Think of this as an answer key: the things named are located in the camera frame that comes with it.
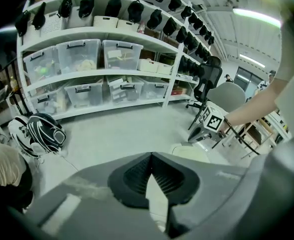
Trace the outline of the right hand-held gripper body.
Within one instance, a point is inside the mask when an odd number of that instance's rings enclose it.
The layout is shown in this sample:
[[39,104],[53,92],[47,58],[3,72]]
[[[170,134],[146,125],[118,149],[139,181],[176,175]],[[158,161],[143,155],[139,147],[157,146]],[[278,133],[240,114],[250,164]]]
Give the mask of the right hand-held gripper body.
[[219,142],[223,139],[223,134],[219,131],[223,121],[224,116],[220,110],[210,105],[206,105],[201,115],[202,138],[212,139],[215,142]]

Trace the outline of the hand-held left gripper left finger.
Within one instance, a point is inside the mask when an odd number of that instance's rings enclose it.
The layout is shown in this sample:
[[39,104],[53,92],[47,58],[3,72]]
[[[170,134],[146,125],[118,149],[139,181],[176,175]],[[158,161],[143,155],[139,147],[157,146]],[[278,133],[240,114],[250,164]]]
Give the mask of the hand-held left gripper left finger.
[[26,217],[58,240],[164,240],[149,210],[118,202],[107,185],[131,155],[84,168],[36,200]]

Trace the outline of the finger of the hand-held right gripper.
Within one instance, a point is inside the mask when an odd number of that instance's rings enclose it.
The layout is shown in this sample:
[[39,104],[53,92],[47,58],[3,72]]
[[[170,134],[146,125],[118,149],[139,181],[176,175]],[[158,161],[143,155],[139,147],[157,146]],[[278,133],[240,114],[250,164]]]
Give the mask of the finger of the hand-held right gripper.
[[194,144],[207,138],[211,138],[210,130],[206,129],[204,126],[198,125],[190,133],[188,143]]

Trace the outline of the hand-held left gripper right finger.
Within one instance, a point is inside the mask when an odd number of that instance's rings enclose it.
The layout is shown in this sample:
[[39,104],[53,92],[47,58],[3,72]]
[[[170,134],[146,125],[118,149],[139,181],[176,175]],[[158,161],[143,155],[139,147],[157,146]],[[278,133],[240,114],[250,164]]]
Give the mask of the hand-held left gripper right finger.
[[294,240],[294,138],[249,167],[203,163],[154,153],[171,169],[197,174],[197,191],[169,207],[156,240]]

